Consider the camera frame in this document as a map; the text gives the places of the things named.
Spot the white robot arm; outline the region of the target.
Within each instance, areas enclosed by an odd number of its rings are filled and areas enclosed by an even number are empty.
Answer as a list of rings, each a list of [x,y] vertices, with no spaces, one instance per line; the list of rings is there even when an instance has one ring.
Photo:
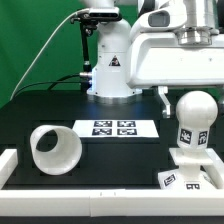
[[[81,0],[98,23],[88,94],[125,102],[155,87],[224,86],[224,0]]]

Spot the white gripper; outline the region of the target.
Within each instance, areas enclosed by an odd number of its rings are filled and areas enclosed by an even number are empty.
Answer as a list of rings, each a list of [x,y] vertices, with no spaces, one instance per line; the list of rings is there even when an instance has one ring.
[[[213,36],[210,46],[181,46],[173,32],[142,33],[128,50],[126,69],[130,88],[159,86],[162,115],[170,118],[167,86],[224,85],[224,35]],[[218,107],[224,108],[224,95]]]

